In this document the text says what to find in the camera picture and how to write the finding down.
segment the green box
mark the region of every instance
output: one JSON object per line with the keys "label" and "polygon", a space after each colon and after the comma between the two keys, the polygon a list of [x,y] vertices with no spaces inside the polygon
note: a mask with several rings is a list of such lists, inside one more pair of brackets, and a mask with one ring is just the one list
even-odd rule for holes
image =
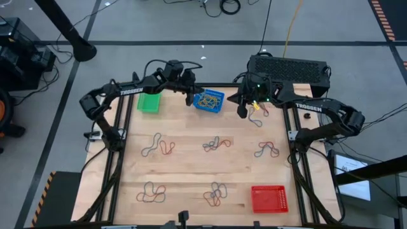
{"label": "green box", "polygon": [[161,93],[149,95],[140,94],[137,109],[143,113],[158,113]]}

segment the blue plastic basket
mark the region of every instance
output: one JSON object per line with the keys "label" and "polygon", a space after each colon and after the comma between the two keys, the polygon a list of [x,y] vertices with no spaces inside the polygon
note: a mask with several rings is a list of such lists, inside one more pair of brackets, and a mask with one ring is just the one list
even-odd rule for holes
{"label": "blue plastic basket", "polygon": [[[201,96],[203,95],[210,95],[210,96],[214,96],[217,99],[219,99],[221,102],[219,103],[219,105],[215,106],[214,108],[208,108],[208,107],[203,107],[203,106],[199,106],[198,105],[198,101],[201,98]],[[223,98],[224,98],[224,93],[222,92],[217,92],[214,90],[210,90],[210,89],[205,89],[205,91],[203,93],[200,94],[196,94],[193,97],[193,105],[198,108],[198,109],[203,109],[205,111],[210,111],[213,113],[218,113],[221,111],[222,109],[222,104],[223,104]]]}

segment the red tray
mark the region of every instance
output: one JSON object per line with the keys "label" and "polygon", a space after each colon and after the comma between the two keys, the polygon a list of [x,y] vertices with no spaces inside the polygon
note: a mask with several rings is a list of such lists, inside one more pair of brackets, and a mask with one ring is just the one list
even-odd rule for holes
{"label": "red tray", "polygon": [[252,186],[252,208],[254,213],[288,212],[284,186]]}

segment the orange and black striped tape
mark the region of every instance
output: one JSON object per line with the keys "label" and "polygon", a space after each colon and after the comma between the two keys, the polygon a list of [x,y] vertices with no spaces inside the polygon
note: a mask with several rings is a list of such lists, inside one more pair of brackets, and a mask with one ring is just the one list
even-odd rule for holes
{"label": "orange and black striped tape", "polygon": [[394,36],[392,27],[389,24],[389,21],[387,21],[386,16],[384,15],[383,9],[380,6],[380,3],[377,0],[372,0],[371,2],[373,4],[373,7],[375,8],[375,11],[377,15],[379,16],[380,23],[382,23],[382,26],[386,32],[386,35],[389,40],[394,41],[396,37]]}
{"label": "orange and black striped tape", "polygon": [[35,227],[35,225],[37,223],[39,213],[41,212],[41,208],[44,206],[46,193],[50,189],[51,181],[52,181],[53,177],[55,176],[55,173],[56,173],[55,171],[51,172],[50,176],[48,177],[48,180],[46,181],[43,194],[41,195],[41,199],[39,200],[39,203],[38,203],[38,206],[36,209],[36,213],[34,214],[34,217],[32,218],[32,221],[31,221],[31,227]]}

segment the wooden table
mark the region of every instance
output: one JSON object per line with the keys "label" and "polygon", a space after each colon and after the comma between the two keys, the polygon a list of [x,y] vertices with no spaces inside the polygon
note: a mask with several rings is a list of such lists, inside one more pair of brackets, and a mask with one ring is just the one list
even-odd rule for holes
{"label": "wooden table", "polygon": [[[312,95],[309,85],[294,85],[294,88],[297,94]],[[224,92],[225,97],[237,91],[236,88],[213,90]],[[252,118],[263,122],[259,128],[249,120],[239,118],[237,105],[226,100],[219,114],[187,107],[185,95],[171,91],[162,93],[158,114],[138,111],[137,100],[138,95],[135,96],[127,135],[114,224],[162,225],[169,220],[177,221],[177,213],[188,210],[189,225],[250,226],[253,221],[260,221],[262,226],[301,225],[293,172],[287,162],[289,148],[281,109],[266,104],[269,117],[264,117],[261,111],[255,112]],[[107,120],[112,124],[115,112],[112,109],[106,113]],[[299,112],[302,127],[318,126],[316,113],[311,112],[312,118],[306,120],[303,118],[305,111]],[[163,155],[158,148],[148,157],[143,157],[141,150],[151,145],[157,132],[163,135],[162,140],[176,143],[173,153]],[[212,141],[214,136],[230,140],[231,146],[205,152],[202,144]],[[272,141],[280,150],[277,158],[272,158],[269,152],[259,158],[254,157],[253,153],[259,150],[258,143],[264,141]],[[322,143],[314,142],[312,146],[325,152]],[[102,142],[92,143],[87,160],[101,148]],[[84,171],[72,220],[82,216],[99,194],[106,158],[107,152],[92,161]],[[327,161],[310,151],[308,162],[315,194],[326,209],[339,219],[340,211]],[[166,186],[163,203],[136,201],[136,195],[143,191],[148,181],[154,182],[156,187]],[[203,193],[211,191],[214,181],[224,183],[228,189],[228,196],[221,199],[219,207],[211,207],[203,198]],[[254,214],[252,185],[284,185],[289,212]],[[308,221],[312,221],[305,192],[304,197]],[[104,219],[107,218],[109,204],[110,196],[106,197]]]}

